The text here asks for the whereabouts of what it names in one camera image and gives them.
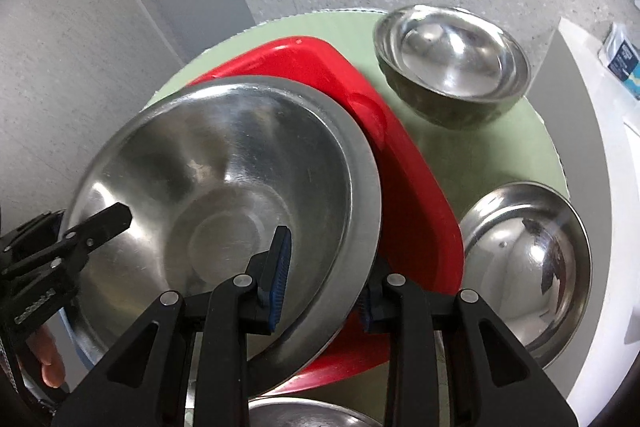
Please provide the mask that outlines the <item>person's left hand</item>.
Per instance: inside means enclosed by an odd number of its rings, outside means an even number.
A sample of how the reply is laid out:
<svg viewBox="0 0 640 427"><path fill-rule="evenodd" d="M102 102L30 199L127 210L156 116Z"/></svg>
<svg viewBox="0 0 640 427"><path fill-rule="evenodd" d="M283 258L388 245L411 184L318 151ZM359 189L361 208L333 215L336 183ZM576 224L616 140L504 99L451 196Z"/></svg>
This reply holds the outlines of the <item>person's left hand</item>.
<svg viewBox="0 0 640 427"><path fill-rule="evenodd" d="M42 325L27 338L27 346L40 363L40 375L50 388L59 388L65 383L66 372L62 355L47 325Z"/></svg>

